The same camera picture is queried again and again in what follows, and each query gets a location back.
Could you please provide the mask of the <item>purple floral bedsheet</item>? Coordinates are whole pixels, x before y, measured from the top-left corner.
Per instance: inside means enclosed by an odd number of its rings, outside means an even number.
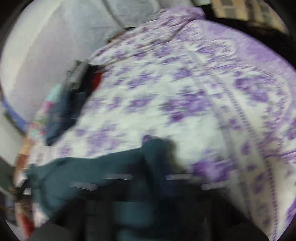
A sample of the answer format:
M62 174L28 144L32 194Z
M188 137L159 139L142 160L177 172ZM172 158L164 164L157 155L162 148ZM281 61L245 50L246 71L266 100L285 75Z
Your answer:
M221 195L268 240L283 236L295 217L293 66L199 8L162 10L94 52L90 65L103 67L99 86L57 142L35 144L30 166L169 140L171 174L221 182ZM177 240L204 240L203 215L181 187Z

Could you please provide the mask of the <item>colourful floral folded blanket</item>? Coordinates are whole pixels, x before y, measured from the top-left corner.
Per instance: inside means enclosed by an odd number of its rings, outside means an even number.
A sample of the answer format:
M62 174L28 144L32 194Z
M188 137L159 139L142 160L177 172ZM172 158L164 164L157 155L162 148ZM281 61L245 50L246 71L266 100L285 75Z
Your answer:
M32 142L38 142L45 138L50 111L58 102L62 89L63 85L57 84L50 90L48 96L42 101L41 107L36 112L33 120L28 125L27 138Z

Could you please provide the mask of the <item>white mosquito net curtain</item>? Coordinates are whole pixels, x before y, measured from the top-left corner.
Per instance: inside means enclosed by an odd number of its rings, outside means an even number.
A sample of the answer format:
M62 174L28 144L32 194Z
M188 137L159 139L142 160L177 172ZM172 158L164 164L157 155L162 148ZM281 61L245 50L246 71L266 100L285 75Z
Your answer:
M83 60L128 27L162 8L190 1L33 1L21 13L1 53L1 86L9 106L30 121L74 60Z

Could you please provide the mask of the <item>dark teal pants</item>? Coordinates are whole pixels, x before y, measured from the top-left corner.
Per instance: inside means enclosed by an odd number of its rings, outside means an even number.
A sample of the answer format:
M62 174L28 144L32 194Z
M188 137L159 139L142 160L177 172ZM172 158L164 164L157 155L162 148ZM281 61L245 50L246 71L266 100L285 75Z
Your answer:
M144 227L121 231L121 240L177 240L182 231L177 185L166 180L172 173L169 140L149 138L140 148L92 159L60 158L27 170L33 199L50 219L68 200L77 196L74 183L104 185L110 174L131 174L129 198L144 204Z

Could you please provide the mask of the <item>orange pillow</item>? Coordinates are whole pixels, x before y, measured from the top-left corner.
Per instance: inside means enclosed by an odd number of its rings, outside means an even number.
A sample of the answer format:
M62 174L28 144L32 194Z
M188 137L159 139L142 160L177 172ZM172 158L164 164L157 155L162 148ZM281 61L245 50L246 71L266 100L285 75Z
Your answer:
M20 151L16 156L16 171L22 171L27 165L29 155L34 142L30 138L24 138Z

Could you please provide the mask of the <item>folded blue jeans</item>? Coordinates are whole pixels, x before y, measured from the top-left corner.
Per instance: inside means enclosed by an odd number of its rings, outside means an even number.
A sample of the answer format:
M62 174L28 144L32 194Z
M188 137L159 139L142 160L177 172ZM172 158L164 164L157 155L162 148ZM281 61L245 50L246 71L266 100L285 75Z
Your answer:
M78 120L81 110L88 99L87 92L66 90L50 110L49 120L45 128L45 139L52 146Z

